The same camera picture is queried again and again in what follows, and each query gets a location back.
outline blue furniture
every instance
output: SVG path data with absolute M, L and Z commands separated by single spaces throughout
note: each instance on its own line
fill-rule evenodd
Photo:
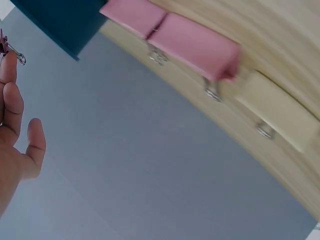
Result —
M 106 21 L 106 0 L 11 0 L 33 23 L 75 60 Z

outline gray floor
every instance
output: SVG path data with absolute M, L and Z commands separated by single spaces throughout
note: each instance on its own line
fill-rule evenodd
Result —
M 316 222 L 245 150 L 97 34 L 75 62 L 14 10 L 27 57 L 22 134 L 43 121 L 40 177 L 20 184 L 4 240 L 304 240 Z

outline pink binder clip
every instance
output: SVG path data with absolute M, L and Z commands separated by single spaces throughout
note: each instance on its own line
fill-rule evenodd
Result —
M 19 60 L 19 62 L 22 65 L 25 65 L 27 60 L 25 58 L 25 56 L 18 52 L 17 50 L 15 50 L 10 43 L 8 43 L 8 37 L 4 36 L 4 32 L 2 30 L 2 28 L 0 28 L 0 54 L 3 54 L 3 56 L 5 56 L 9 51 L 14 51 L 16 54 L 16 58 Z

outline pink object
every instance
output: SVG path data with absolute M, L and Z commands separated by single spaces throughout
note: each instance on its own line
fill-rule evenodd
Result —
M 231 80 L 237 73 L 239 45 L 180 15 L 167 15 L 148 42 L 186 63 L 209 81 Z
M 100 13 L 146 39 L 167 12 L 148 0 L 110 0 Z

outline silver handle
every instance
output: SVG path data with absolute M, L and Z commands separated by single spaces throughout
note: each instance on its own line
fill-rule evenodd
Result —
M 168 58 L 162 50 L 153 46 L 150 43 L 148 43 L 148 48 L 149 48 L 148 55 L 151 60 L 155 61 L 160 66 L 163 66 L 164 62 L 168 62 Z
M 262 120 L 255 126 L 255 128 L 260 135 L 264 136 L 268 140 L 273 140 L 275 138 L 276 131 L 270 127 L 270 132 L 267 132 L 264 130 L 265 126 L 267 126 L 267 123 Z
M 210 89 L 210 81 L 206 78 L 203 77 L 204 80 L 204 90 L 206 92 L 206 94 L 210 97 L 213 98 L 216 102 L 221 103 L 222 102 L 222 98 L 220 96 L 220 87 L 219 87 L 219 80 L 214 81 L 214 90 L 215 92 L 213 92 Z
M 25 56 L 24 56 L 22 53 L 20 53 L 20 52 L 18 52 L 17 50 L 15 50 L 15 49 L 10 45 L 10 43 L 7 42 L 7 44 L 8 44 L 8 49 L 15 52 L 16 58 L 19 60 L 19 62 L 21 63 L 21 65 L 23 65 L 23 66 L 26 65 L 27 60 L 26 60 Z

